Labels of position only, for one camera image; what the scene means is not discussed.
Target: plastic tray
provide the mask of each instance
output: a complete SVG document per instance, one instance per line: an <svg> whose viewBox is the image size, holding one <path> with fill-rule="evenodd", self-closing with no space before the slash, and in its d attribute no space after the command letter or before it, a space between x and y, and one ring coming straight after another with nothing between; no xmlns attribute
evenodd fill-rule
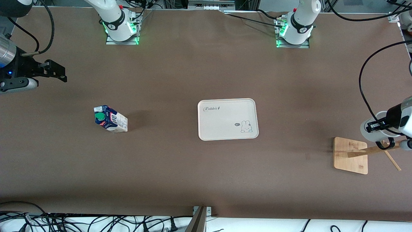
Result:
<svg viewBox="0 0 412 232"><path fill-rule="evenodd" d="M254 139L259 135L256 104L251 98L203 100L197 105L199 138Z"/></svg>

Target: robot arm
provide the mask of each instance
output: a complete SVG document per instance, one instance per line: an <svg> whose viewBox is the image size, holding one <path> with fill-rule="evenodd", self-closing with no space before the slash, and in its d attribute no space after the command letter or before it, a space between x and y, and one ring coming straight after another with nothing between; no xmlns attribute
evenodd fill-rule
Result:
<svg viewBox="0 0 412 232"><path fill-rule="evenodd" d="M125 41L136 34L136 13L121 9L116 0L85 0L93 6L101 19L108 35L115 41Z"/></svg>
<svg viewBox="0 0 412 232"><path fill-rule="evenodd" d="M310 37L313 22L321 12L319 0L300 0L296 11L286 15L286 28L280 34L288 43L302 44Z"/></svg>
<svg viewBox="0 0 412 232"><path fill-rule="evenodd" d="M136 13L121 9L116 0L85 0L102 18L108 35L115 41L129 39L136 30ZM31 9L32 0L0 0L0 16L23 17ZM33 56L0 35L0 94L34 89L34 77L55 77L67 82L65 68L52 60L39 63Z"/></svg>
<svg viewBox="0 0 412 232"><path fill-rule="evenodd" d="M360 132L365 139L375 142L380 149L386 150L395 146L393 138L404 135L406 140L400 141L399 146L405 151L412 150L412 120L410 120L412 117L412 96L388 111L377 113L375 117L379 122L372 117L360 125ZM383 147L381 144L381 141L385 139L389 139L388 147Z"/></svg>

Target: rabbit illustration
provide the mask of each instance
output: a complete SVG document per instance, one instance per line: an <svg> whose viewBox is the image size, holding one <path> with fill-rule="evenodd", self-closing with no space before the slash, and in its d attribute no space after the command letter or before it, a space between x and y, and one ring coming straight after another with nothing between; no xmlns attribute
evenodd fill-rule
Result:
<svg viewBox="0 0 412 232"><path fill-rule="evenodd" d="M248 121L242 121L242 128L241 128L240 132L242 132L242 133L252 132L252 126L250 125L249 120Z"/></svg>

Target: wooden rod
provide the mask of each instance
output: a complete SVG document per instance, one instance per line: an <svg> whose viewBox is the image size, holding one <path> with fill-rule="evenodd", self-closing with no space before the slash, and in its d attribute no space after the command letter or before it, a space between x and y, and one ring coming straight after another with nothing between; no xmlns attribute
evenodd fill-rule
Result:
<svg viewBox="0 0 412 232"><path fill-rule="evenodd" d="M392 149L396 149L399 148L399 143L395 143L395 146ZM371 155L371 154L375 154L378 152L382 152L383 150L381 150L378 146L374 146L374 147L368 147L356 152L348 152L348 157L352 158L352 157L358 157L358 156L365 156L365 155Z"/></svg>
<svg viewBox="0 0 412 232"><path fill-rule="evenodd" d="M398 171L402 171L402 169L399 167L399 165L395 162L395 160L392 158L392 156L389 154L389 152L388 151L384 151L385 152L385 154L386 154L386 156L391 160L391 162L392 162L392 164L395 166L395 168L398 170Z"/></svg>

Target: brown table surface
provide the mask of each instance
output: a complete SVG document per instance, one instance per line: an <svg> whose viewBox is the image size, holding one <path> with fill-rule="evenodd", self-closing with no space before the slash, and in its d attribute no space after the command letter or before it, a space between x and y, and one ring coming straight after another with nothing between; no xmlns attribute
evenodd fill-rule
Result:
<svg viewBox="0 0 412 232"><path fill-rule="evenodd" d="M38 78L35 90L1 96L0 200L65 213L186 215L204 204L223 217L411 220L410 152L391 152L402 171L384 153L369 157L367 175L332 167L333 137L365 141L359 71L402 40L396 24L320 14L310 49L282 49L270 26L155 11L139 46L116 46L105 45L94 9L51 10L54 42L36 59L65 66L68 82ZM46 46L45 9L18 22ZM34 49L19 29L12 39ZM375 112L411 95L408 62L399 45L365 68ZM198 138L199 101L246 97L256 102L256 139ZM95 124L103 104L129 118L129 132Z"/></svg>

